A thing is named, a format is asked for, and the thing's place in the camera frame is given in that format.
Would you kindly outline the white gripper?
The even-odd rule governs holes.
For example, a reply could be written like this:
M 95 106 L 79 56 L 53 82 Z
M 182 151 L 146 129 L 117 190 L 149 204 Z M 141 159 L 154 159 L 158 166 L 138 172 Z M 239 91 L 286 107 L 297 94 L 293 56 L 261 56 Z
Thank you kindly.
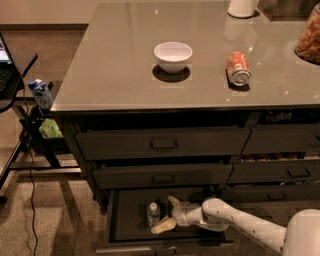
M 176 224 L 178 226 L 189 226 L 190 223 L 187 219 L 187 210 L 189 202 L 182 201 L 179 199 L 169 196 L 169 202 L 174 206 L 172 209 L 172 217 L 164 217 L 159 223 L 151 228 L 153 234 L 160 234 L 166 231 L 170 231 L 175 228 Z

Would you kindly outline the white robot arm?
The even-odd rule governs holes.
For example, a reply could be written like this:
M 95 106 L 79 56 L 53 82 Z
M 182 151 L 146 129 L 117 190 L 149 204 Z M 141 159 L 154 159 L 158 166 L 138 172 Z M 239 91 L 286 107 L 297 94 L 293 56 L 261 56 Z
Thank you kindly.
M 286 227 L 238 210 L 219 198 L 201 204 L 168 197 L 173 209 L 151 228 L 160 234 L 176 226 L 196 225 L 221 232 L 228 226 L 241 231 L 253 241 L 280 256 L 320 256 L 320 210 L 305 209 L 292 216 Z

